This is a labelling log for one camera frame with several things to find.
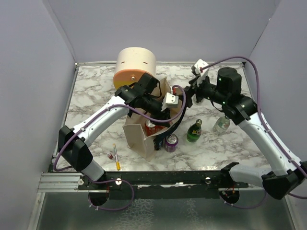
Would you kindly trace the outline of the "red cola can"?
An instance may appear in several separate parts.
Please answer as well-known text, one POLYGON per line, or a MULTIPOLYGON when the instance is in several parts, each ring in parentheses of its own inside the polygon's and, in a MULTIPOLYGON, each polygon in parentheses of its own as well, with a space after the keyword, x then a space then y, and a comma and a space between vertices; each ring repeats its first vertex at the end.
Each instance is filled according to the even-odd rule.
POLYGON ((144 122, 144 132, 145 132, 147 137, 154 135, 157 132, 164 130, 164 129, 167 130, 167 127, 159 125, 159 124, 155 125, 149 119, 147 119, 144 122))

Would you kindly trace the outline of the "cream canvas tote bag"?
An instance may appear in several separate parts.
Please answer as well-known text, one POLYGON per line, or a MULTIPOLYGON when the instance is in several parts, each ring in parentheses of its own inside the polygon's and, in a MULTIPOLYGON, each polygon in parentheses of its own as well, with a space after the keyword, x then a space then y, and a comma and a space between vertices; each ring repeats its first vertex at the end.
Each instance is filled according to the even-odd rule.
MULTIPOLYGON (((173 90, 167 78, 161 79, 160 83, 163 96, 167 92, 172 93, 173 90)), ((180 119, 182 114, 179 112, 181 107, 182 101, 180 100, 176 108, 169 109, 171 118, 179 113, 179 116, 170 122, 171 126, 169 128, 160 124, 149 128, 148 125, 150 124, 147 122, 149 121, 148 118, 136 113, 133 113, 131 117, 127 116, 123 130, 129 148, 143 157, 146 161, 151 161, 163 145, 164 138, 159 140, 158 137, 160 134, 164 134, 168 130, 175 128, 175 123, 180 119)))

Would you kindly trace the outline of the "green glass bottle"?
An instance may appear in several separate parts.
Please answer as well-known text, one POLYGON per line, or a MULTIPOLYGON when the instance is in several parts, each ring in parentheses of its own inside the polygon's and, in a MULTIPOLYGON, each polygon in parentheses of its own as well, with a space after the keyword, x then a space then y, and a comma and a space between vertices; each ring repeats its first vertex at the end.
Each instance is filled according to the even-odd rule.
POLYGON ((191 143, 198 141, 202 132, 201 125, 202 125, 202 120, 197 119, 196 122, 189 127, 186 133, 187 141, 191 143))

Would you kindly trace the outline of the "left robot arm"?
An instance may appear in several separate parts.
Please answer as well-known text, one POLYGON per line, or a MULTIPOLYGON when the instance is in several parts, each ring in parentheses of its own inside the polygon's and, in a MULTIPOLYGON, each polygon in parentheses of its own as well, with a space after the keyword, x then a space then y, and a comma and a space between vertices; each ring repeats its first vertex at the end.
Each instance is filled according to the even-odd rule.
POLYGON ((170 110, 159 96, 152 95, 161 83, 151 74, 144 73, 131 85, 119 87, 114 96, 100 110, 74 128, 63 126, 59 130, 58 153, 77 172, 89 177, 95 189, 105 186, 105 170, 94 160, 89 148, 96 138, 123 116, 131 116, 138 109, 150 114, 154 124, 170 127, 170 110))

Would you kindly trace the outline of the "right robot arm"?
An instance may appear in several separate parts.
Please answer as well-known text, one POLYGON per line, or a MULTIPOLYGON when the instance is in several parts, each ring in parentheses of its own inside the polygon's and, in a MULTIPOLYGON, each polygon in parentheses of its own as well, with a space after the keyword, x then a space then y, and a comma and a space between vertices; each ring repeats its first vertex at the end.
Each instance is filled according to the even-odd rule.
POLYGON ((222 106, 222 113, 239 126, 256 144, 267 159, 268 169, 249 167, 233 162, 221 169, 220 181, 225 187, 242 182, 262 187, 272 198, 280 200, 298 187, 307 172, 307 163, 296 157, 278 138, 259 115, 257 104, 241 93, 242 77, 235 68, 218 70, 217 83, 211 84, 207 71, 193 66, 195 76, 185 88, 187 106, 192 106, 192 96, 197 101, 209 100, 222 106))

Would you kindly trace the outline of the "purple soda can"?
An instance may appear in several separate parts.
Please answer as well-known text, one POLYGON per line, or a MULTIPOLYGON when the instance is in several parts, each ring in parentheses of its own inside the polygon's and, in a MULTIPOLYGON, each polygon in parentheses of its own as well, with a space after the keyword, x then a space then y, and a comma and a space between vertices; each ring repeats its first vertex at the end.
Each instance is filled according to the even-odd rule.
POLYGON ((170 134, 164 140, 164 148, 167 152, 174 152, 178 145, 178 137, 175 134, 170 134))

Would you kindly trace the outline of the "clear plastic bottle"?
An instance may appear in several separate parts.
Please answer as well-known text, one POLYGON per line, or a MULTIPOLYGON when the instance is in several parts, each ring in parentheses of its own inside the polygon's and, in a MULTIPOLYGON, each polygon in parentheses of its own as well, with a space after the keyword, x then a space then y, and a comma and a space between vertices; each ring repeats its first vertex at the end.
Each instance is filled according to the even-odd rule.
POLYGON ((214 133, 224 133, 230 126, 231 120, 227 116, 220 117, 213 126, 214 133))

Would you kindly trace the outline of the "round drawer storage box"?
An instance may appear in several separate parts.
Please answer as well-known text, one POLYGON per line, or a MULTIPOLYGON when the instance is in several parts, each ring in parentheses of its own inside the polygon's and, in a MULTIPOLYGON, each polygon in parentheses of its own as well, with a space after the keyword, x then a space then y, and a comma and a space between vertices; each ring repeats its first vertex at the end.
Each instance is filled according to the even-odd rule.
POLYGON ((142 47, 121 50, 113 76, 115 89, 137 82, 144 73, 156 76, 156 57, 153 52, 142 47))

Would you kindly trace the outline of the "small red vial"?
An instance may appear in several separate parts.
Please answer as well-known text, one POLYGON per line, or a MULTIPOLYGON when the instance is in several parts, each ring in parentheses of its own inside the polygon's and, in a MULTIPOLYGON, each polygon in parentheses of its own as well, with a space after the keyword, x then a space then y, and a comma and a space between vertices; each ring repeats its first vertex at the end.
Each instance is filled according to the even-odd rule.
POLYGON ((107 156, 108 156, 109 159, 113 159, 113 155, 111 153, 108 153, 107 156))

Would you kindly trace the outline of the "yellow capped pen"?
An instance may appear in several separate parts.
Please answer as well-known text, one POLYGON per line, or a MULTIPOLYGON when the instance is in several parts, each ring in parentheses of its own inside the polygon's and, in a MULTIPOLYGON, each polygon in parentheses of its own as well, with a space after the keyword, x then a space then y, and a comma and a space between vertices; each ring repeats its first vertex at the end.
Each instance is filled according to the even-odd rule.
POLYGON ((113 150, 114 150, 114 155, 115 155, 116 168, 119 171, 121 169, 121 167, 120 167, 118 153, 117 153, 117 147, 116 147, 115 143, 113 144, 113 150))

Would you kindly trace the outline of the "black mounting rail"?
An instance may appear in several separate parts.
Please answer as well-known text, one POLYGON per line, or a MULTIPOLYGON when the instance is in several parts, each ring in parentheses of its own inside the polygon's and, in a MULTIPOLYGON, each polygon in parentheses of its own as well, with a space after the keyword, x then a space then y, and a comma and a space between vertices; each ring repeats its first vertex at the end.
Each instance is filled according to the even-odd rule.
POLYGON ((106 172, 97 182, 83 177, 78 188, 90 194, 108 193, 110 199, 219 198, 219 191, 247 188, 220 171, 106 172))

